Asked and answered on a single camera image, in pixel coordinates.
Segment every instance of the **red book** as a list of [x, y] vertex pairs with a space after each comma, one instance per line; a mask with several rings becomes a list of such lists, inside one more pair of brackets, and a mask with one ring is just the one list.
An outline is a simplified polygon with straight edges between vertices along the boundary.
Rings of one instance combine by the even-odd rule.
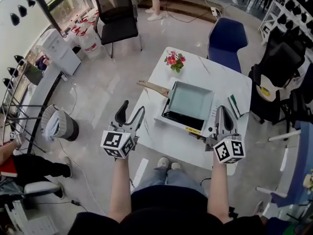
[[2, 165], [0, 165], [1, 176], [14, 177], [18, 176], [13, 162], [13, 156], [10, 156]]

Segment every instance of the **yellow object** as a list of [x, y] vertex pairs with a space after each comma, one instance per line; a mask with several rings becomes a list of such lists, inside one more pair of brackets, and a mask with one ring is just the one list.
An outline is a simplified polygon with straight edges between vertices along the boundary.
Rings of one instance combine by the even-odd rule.
[[193, 128], [190, 128], [190, 127], [188, 127], [188, 126], [186, 126], [185, 129], [186, 129], [187, 131], [190, 131], [190, 132], [193, 132], [193, 133], [196, 133], [196, 134], [200, 134], [200, 133], [201, 133], [200, 131], [195, 130], [195, 129], [193, 129]]
[[266, 96], [269, 96], [270, 95], [270, 93], [269, 93], [269, 91], [266, 89], [266, 88], [264, 88], [264, 87], [260, 87], [261, 88], [261, 92], [264, 94], [264, 95], [266, 95]]

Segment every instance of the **wooden step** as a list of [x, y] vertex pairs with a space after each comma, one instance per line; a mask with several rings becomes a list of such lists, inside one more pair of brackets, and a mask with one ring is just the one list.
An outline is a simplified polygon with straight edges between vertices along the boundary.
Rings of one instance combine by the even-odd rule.
[[[210, 7], [204, 0], [160, 0], [161, 10], [175, 12], [186, 16], [199, 18], [211, 23], [216, 22], [212, 15]], [[222, 7], [219, 4], [208, 2], [212, 7], [216, 7], [222, 13]], [[143, 0], [138, 4], [139, 8], [151, 8], [152, 1]]]

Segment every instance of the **pink flower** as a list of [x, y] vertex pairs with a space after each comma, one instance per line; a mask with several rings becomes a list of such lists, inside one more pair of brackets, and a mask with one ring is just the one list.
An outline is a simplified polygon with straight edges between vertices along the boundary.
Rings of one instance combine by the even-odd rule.
[[170, 56], [167, 58], [167, 64], [169, 65], [175, 65], [176, 64], [176, 58], [175, 56]]

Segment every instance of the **marble tabletop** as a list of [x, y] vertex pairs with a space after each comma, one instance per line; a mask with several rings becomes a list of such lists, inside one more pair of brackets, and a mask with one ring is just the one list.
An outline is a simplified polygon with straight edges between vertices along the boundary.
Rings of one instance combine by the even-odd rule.
[[[186, 61], [180, 73], [170, 69], [164, 62], [171, 51], [181, 53]], [[168, 87], [171, 77], [182, 82], [214, 91], [221, 105], [231, 109], [228, 96], [236, 90], [241, 90], [250, 107], [252, 81], [247, 76], [238, 73], [223, 65], [185, 52], [183, 50], [167, 47], [153, 70], [149, 82]], [[148, 148], [171, 156], [175, 159], [190, 163], [205, 169], [212, 170], [213, 152], [205, 152], [205, 144], [178, 127], [155, 121], [155, 117], [161, 111], [167, 98], [150, 89], [143, 89], [137, 104], [129, 119], [132, 119], [141, 106], [145, 106], [145, 117], [141, 127], [137, 131], [138, 143]], [[237, 121], [238, 131], [244, 140], [248, 124], [249, 114], [244, 114]], [[235, 173], [237, 163], [227, 165], [227, 174]]]

